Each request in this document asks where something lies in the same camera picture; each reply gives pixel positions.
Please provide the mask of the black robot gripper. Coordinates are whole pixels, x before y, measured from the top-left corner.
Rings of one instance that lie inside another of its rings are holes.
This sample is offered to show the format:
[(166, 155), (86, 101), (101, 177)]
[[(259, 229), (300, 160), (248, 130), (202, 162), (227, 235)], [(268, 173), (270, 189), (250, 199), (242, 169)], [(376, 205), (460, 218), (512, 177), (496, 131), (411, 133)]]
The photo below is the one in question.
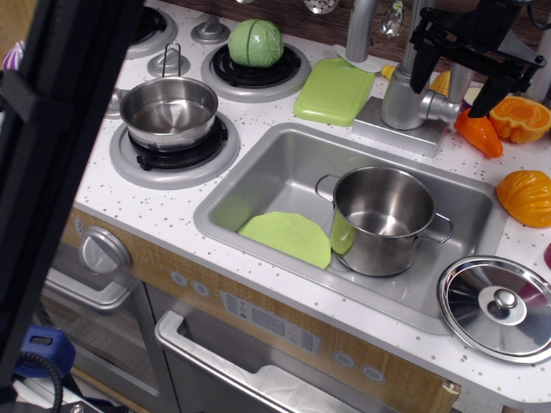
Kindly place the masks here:
[(424, 7), (410, 42), (417, 52), (410, 86), (420, 94), (441, 58), (476, 71), (485, 82), (470, 118), (488, 115), (509, 94), (523, 92), (547, 60), (524, 44), (512, 27), (531, 1), (480, 1), (470, 11)]

